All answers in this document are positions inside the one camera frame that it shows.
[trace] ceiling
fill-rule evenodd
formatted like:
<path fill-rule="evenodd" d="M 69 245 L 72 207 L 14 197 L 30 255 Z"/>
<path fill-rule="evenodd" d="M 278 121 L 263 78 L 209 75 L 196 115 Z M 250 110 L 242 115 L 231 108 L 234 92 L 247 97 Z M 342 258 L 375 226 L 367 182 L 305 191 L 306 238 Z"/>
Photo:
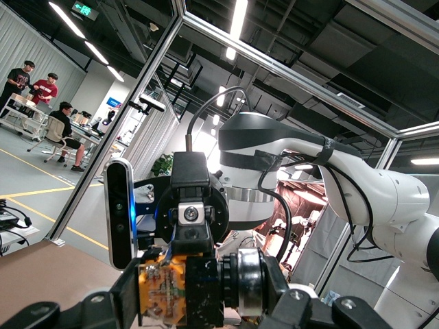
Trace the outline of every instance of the ceiling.
<path fill-rule="evenodd" d="M 43 0 L 3 0 L 49 38 L 92 56 L 82 41 L 61 23 Z M 136 77 L 173 14 L 170 0 L 83 0 L 96 9 L 96 21 L 73 17 L 86 37 L 118 70 Z M 429 18 L 439 18 L 439 1 L 404 0 Z M 64 9 L 74 0 L 54 0 Z M 228 32 L 233 0 L 186 0 L 192 14 Z M 150 23 L 158 26 L 153 32 Z M 363 111 L 397 129 L 438 120 L 438 55 L 340 0 L 249 0 L 241 40 L 319 85 L 343 93 Z M 217 93 L 220 85 L 242 86 L 256 111 L 286 124 L 324 134 L 360 150 L 374 165 L 387 138 L 316 99 L 297 86 L 237 56 L 225 57 L 225 47 L 183 27 L 160 68 L 185 84 L 179 101 L 190 100 L 194 112 Z M 171 97 L 179 87 L 169 84 Z M 227 120 L 243 104 L 229 95 L 222 108 L 209 114 Z M 404 143 L 392 165 L 413 169 L 411 156 L 438 155 L 438 139 Z"/>

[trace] velcro strap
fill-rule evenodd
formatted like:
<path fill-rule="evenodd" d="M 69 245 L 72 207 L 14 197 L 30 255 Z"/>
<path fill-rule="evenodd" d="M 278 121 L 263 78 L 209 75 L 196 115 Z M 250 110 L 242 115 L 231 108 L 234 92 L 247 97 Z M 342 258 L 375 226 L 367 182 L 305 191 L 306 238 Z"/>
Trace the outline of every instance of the velcro strap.
<path fill-rule="evenodd" d="M 223 151 L 219 163 L 232 168 L 277 171 L 281 166 L 282 157 L 259 150 L 256 150 L 253 156 Z"/>
<path fill-rule="evenodd" d="M 335 148 L 335 140 L 324 137 L 324 145 L 322 151 L 317 155 L 317 158 L 311 162 L 313 165 L 324 166 L 328 163 L 329 158 Z"/>

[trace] exit sign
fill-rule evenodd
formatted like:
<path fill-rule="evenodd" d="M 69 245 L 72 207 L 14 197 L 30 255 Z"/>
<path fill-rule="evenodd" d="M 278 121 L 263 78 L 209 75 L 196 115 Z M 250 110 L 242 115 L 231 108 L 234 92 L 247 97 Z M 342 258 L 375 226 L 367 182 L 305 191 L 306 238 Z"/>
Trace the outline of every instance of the exit sign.
<path fill-rule="evenodd" d="M 99 14 L 97 10 L 91 9 L 90 7 L 84 5 L 79 1 L 75 1 L 72 10 L 75 12 L 79 12 L 81 15 L 84 15 L 85 17 L 89 17 L 94 21 L 96 20 L 96 17 Z"/>

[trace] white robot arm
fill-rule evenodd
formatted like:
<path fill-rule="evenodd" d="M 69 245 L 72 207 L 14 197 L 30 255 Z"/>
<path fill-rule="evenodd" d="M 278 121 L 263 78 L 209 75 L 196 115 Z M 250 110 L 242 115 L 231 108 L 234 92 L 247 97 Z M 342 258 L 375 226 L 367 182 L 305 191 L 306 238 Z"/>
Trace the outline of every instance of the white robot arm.
<path fill-rule="evenodd" d="M 220 181 L 227 190 L 232 229 L 254 228 L 272 214 L 273 200 L 264 199 L 257 186 L 261 172 L 267 169 L 262 152 L 279 156 L 290 149 L 315 158 L 335 213 L 353 225 L 372 226 L 374 243 L 403 261 L 399 277 L 404 280 L 395 278 L 393 282 L 401 281 L 398 287 L 388 288 L 398 290 L 389 290 L 389 294 L 396 294 L 404 306 L 397 310 L 400 306 L 389 305 L 393 301 L 383 293 L 377 304 L 380 315 L 395 328 L 417 328 L 437 309 L 439 218 L 426 213 L 429 193 L 421 181 L 373 169 L 352 147 L 253 112 L 228 120 L 219 130 L 218 143 L 223 173 Z M 277 169 L 274 165 L 267 174 L 264 188 L 276 187 Z M 421 284 L 422 288 L 417 280 L 429 284 Z"/>

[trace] red shirt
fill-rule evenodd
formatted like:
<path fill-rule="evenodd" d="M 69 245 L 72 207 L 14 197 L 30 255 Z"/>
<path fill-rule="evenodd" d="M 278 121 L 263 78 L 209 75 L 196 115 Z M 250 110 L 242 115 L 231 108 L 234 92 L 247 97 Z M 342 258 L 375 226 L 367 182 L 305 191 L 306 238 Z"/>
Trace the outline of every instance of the red shirt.
<path fill-rule="evenodd" d="M 34 83 L 34 86 L 39 87 L 39 90 L 43 92 L 43 97 L 56 97 L 58 95 L 58 87 L 55 84 L 48 84 L 47 80 L 38 80 Z M 50 99 L 41 99 L 38 97 L 38 95 L 35 95 L 32 101 L 35 104 L 38 104 L 39 101 L 43 101 L 48 104 L 50 102 Z"/>

